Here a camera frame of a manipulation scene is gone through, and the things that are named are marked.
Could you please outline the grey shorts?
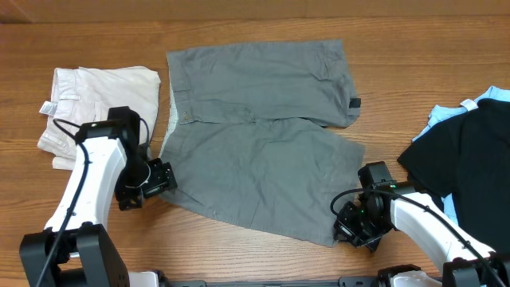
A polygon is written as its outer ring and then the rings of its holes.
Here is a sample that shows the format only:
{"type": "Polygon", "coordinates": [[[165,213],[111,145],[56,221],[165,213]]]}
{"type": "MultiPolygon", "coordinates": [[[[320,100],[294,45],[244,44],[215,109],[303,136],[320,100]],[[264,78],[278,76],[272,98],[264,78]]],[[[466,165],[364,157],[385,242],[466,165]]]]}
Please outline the grey shorts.
{"type": "Polygon", "coordinates": [[[355,188],[361,112],[341,40],[248,42],[167,53],[171,114],[162,199],[236,226],[335,245],[330,205],[355,188]]]}

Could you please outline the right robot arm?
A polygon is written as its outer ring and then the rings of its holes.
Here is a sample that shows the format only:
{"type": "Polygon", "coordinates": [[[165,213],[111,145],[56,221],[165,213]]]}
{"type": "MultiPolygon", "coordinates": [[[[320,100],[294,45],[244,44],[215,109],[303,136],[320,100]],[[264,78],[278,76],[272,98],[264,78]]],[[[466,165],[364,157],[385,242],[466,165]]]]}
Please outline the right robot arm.
{"type": "Polygon", "coordinates": [[[358,171],[357,202],[348,201],[335,215],[335,236],[354,247],[377,250],[391,230],[411,238],[441,271],[430,277],[416,265],[381,269],[370,286],[507,286],[509,256],[477,241],[410,182],[394,180],[383,161],[358,171]]]}

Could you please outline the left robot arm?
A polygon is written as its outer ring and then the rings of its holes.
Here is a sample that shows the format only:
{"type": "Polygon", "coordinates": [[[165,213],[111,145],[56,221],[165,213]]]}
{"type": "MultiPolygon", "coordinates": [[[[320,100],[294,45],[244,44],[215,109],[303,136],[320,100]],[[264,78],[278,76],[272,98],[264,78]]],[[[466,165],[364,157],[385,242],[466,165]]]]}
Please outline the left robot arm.
{"type": "Polygon", "coordinates": [[[65,193],[42,232],[23,237],[19,255],[32,286],[154,286],[170,284],[161,271],[130,272],[107,232],[113,200],[121,210],[178,184],[172,167],[149,159],[139,133],[147,123],[128,106],[110,108],[105,121],[78,126],[71,136],[76,161],[65,193]]]}

